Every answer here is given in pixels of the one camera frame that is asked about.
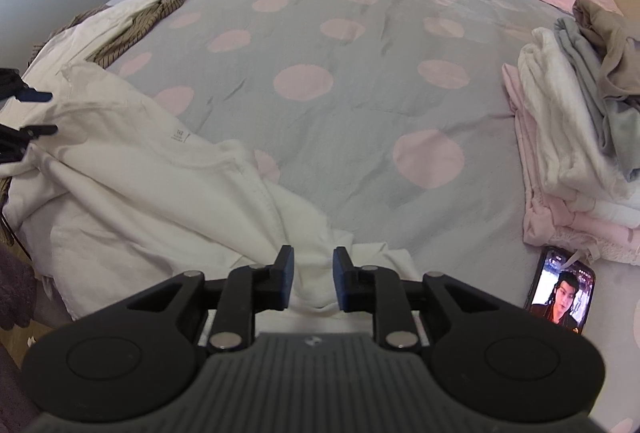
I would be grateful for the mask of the purple fleece robe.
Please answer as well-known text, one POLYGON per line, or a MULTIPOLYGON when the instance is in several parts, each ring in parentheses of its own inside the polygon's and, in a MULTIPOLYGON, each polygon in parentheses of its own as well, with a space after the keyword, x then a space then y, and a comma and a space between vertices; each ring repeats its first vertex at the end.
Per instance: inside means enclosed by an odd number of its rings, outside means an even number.
MULTIPOLYGON (((1 329, 27 327, 34 317, 36 279, 32 268, 1 245, 1 329)), ((20 374, 1 346, 1 431, 17 432, 37 414, 18 381, 20 374)))

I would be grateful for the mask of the smartphone playing video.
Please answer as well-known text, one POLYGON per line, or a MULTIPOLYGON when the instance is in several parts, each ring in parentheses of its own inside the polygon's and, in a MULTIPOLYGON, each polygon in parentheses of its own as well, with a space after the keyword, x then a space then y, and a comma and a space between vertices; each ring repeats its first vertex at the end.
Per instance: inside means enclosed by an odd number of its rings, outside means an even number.
POLYGON ((593 269, 576 260, 573 253, 547 245, 541 250, 525 309, 581 335, 596 280, 593 269))

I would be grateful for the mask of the stack of folded clothes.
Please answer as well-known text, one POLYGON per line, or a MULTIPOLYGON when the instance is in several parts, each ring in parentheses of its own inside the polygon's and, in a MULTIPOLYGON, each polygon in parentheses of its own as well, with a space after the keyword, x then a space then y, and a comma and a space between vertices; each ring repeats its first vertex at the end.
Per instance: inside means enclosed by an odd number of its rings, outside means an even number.
POLYGON ((523 169, 523 238, 639 262, 639 25, 590 0, 536 28, 502 78, 523 169))

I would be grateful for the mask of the white t-shirt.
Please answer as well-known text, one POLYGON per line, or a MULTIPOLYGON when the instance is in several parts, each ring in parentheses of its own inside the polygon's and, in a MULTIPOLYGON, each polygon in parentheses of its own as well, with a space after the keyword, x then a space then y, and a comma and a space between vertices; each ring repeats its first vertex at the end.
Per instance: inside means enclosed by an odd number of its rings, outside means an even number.
POLYGON ((53 37, 25 72, 51 94, 9 100, 5 126, 52 124, 55 133, 6 164, 4 214, 32 248, 70 317, 80 318, 183 271, 224 278, 295 251, 294 315, 337 309, 333 250, 357 265, 416 278, 404 250, 358 243, 303 198, 260 175, 237 141, 212 143, 119 76, 90 60, 163 0, 125 0, 53 37))

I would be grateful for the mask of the brown striped garment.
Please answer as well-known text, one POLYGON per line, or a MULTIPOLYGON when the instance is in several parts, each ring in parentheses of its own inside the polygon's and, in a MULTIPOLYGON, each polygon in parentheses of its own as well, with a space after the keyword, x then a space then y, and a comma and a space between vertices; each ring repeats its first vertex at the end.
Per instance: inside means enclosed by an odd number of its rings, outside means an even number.
MULTIPOLYGON (((122 30, 119 34, 116 34, 111 40, 108 40, 104 45, 100 46, 99 49, 86 57, 87 62, 95 63, 104 69, 110 67, 122 54, 125 54, 130 48, 142 40, 161 20, 174 11, 177 11, 178 8, 181 8, 184 2, 186 2, 186 0, 158 0, 147 8, 138 11, 132 16, 130 26, 122 30)), ((32 64, 44 46, 52 38, 109 8, 111 8, 111 5, 102 4, 91 10, 79 13, 74 16, 68 24, 52 31, 46 40, 32 47, 32 56, 30 56, 27 66, 32 64)))

